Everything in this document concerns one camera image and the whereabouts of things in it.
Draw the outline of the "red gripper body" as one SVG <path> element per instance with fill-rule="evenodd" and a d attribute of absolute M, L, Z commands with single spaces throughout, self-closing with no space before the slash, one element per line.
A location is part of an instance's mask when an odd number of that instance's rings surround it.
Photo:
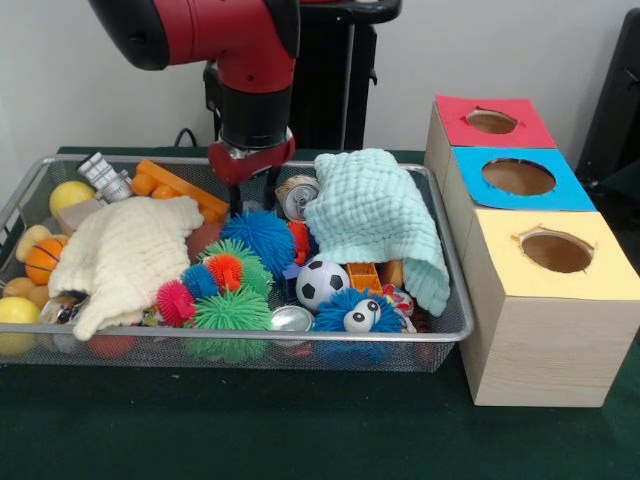
<path fill-rule="evenodd" d="M 272 168 L 281 167 L 295 153 L 295 138 L 286 129 L 285 141 L 264 149 L 241 149 L 225 140 L 208 148 L 208 160 L 216 176 L 228 186 L 248 181 Z"/>

